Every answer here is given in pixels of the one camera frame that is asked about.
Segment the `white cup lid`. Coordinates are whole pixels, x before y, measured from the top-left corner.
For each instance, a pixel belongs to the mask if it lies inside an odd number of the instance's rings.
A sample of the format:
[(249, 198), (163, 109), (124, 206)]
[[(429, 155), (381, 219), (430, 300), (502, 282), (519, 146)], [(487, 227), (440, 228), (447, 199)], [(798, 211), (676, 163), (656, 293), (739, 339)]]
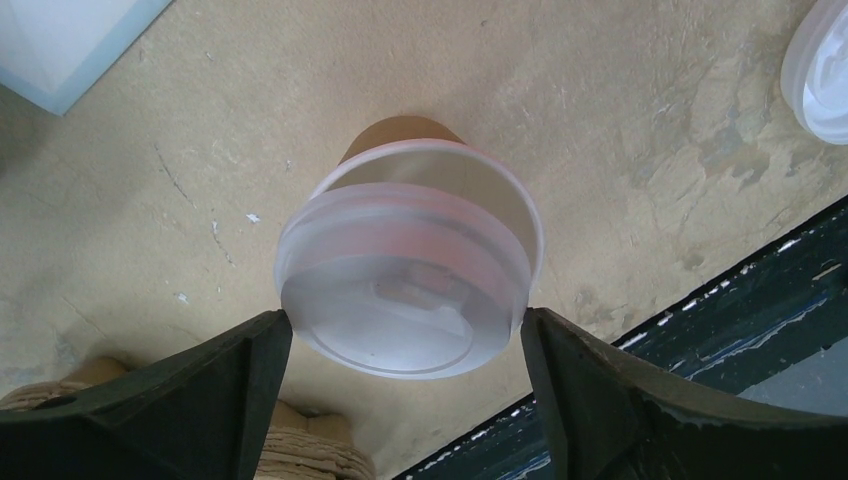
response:
[(781, 93), (801, 127), (833, 145), (847, 143), (847, 1), (819, 0), (784, 56)]
[(321, 193), (284, 227), (274, 278), (296, 335), (371, 375), (432, 380), (488, 363), (527, 306), (528, 257), (479, 206), (427, 187)]

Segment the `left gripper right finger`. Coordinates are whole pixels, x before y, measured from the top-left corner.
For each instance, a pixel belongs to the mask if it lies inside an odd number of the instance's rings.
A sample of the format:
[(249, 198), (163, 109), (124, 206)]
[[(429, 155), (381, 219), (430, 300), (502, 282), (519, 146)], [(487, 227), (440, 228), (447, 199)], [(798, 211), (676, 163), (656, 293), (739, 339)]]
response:
[(843, 479), (847, 421), (667, 372), (546, 308), (521, 326), (559, 479)]

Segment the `brown paper cup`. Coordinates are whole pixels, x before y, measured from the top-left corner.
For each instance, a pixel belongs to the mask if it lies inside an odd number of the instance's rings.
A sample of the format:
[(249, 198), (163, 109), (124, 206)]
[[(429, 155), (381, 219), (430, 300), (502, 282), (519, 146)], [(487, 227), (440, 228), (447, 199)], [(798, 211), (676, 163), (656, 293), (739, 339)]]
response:
[(353, 139), (310, 197), (374, 182), (434, 188), (481, 207), (516, 236), (531, 267), (531, 284), (538, 282), (544, 228), (528, 189), (503, 162), (468, 145), (448, 127), (413, 115), (370, 125)]

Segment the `pulp cup carrier tray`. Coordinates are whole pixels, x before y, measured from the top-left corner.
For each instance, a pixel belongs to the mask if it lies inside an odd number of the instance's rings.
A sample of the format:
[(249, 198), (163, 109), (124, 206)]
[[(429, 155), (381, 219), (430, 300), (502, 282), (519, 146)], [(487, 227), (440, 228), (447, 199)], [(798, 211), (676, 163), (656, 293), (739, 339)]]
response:
[(204, 375), (134, 411), (1, 427), (4, 479), (373, 479), (338, 414), (308, 418), (255, 388)]

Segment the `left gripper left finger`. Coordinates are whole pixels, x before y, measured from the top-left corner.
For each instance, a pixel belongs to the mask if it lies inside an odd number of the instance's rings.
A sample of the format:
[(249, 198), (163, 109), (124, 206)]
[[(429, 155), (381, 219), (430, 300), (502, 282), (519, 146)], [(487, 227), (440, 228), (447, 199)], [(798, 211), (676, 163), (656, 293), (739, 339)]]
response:
[(267, 311), (104, 384), (1, 415), (5, 479), (250, 479), (292, 329)]

